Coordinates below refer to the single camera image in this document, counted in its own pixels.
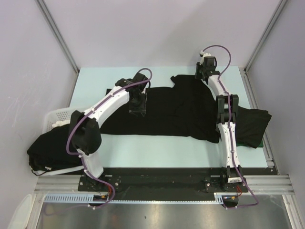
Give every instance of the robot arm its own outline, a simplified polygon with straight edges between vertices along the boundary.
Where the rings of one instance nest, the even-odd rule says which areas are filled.
[[[225,182],[240,183],[242,179],[237,174],[235,166],[242,174],[242,168],[237,155],[235,140],[235,122],[238,112],[238,96],[231,94],[220,80],[220,72],[216,71],[217,60],[209,53],[201,52],[201,61],[197,63],[195,77],[205,80],[216,95],[217,126],[224,146]]]
[[[145,115],[146,94],[143,92],[148,81],[149,79],[139,72],[133,79],[121,79],[96,105],[84,112],[75,111],[71,115],[70,135],[76,129],[75,133],[72,133],[71,142],[83,158],[85,170],[94,177],[99,177],[103,173],[98,153],[102,143],[100,127],[110,115],[127,102],[130,102],[130,113]],[[77,126],[82,119],[84,120],[80,126]]]

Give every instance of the table surface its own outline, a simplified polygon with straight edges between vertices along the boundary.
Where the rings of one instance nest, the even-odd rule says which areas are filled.
[[[81,68],[70,107],[94,105],[105,96],[107,88],[113,88],[121,78],[133,78],[140,68]],[[195,73],[194,67],[186,66],[150,69],[152,87],[172,87],[171,76]],[[240,106],[250,108],[238,67],[229,67],[222,81],[239,96]],[[262,148],[239,146],[237,152],[242,167],[267,167]],[[99,153],[104,167],[221,167],[225,162],[221,141],[214,144],[192,137],[102,134]]]

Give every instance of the white basket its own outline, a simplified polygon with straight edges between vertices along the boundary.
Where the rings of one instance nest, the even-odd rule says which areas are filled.
[[[83,111],[85,108],[66,107],[55,111],[50,111],[44,117],[42,133],[46,133],[53,129],[52,125],[57,121],[65,121],[71,118],[71,114],[75,111]]]
[[[42,133],[46,133],[53,129],[52,125],[55,124],[57,121],[65,121],[71,118],[71,114],[75,111],[84,111],[85,108],[79,108],[79,107],[66,107],[62,109],[58,109],[55,111],[50,111],[49,113],[46,114],[44,117],[44,122],[43,122],[43,128],[42,128]],[[66,169],[60,169],[56,171],[50,171],[47,173],[44,173],[42,176],[53,176],[53,175],[58,175],[58,174],[63,174],[63,173],[70,173],[70,172],[75,172],[78,170],[83,169],[83,166],[77,166],[73,168],[66,168]]]

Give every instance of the white wall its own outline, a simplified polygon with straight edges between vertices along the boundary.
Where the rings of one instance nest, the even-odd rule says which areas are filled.
[[[211,44],[245,66],[279,0],[45,0],[79,66],[190,66]],[[227,54],[213,50],[220,65]]]
[[[76,76],[33,0],[0,7],[0,228],[32,193],[27,149],[44,115],[67,106]]]
[[[305,212],[305,1],[289,1],[250,69],[258,104],[273,115],[268,126],[281,174],[289,174]]]

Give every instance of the black cloth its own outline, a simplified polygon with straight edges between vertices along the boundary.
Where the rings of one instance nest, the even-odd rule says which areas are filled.
[[[210,89],[192,75],[172,77],[173,88],[147,89],[146,115],[135,116],[128,104],[120,107],[102,125],[101,133],[113,135],[191,136],[219,142],[216,131],[216,104]],[[271,119],[267,111],[239,107],[236,117],[237,144],[258,147]],[[33,170],[51,171],[81,165],[77,156],[66,152],[70,125],[42,134],[28,149]],[[70,144],[70,151],[76,149]]]
[[[236,142],[257,148],[261,144],[265,130],[271,119],[268,111],[238,107],[236,117]]]
[[[200,81],[190,81],[189,78],[188,75],[172,77],[173,82],[178,79],[180,82],[173,88],[148,88],[144,117],[129,113],[127,103],[104,122],[101,133],[192,136],[218,143],[213,112],[215,101],[211,91],[205,84],[198,83]],[[181,84],[184,83],[187,85],[183,89]]]
[[[193,75],[171,77],[173,88],[147,89],[146,115],[120,107],[102,125],[101,133],[112,135],[191,136],[219,142],[216,130],[216,103],[211,90]],[[271,119],[267,111],[239,107],[236,117],[237,144],[257,148]]]
[[[71,156],[66,152],[69,126],[56,127],[40,135],[30,146],[28,149],[28,155],[30,157],[29,165],[34,171],[54,171],[81,166],[80,158]],[[70,144],[70,151],[76,152],[72,144]]]

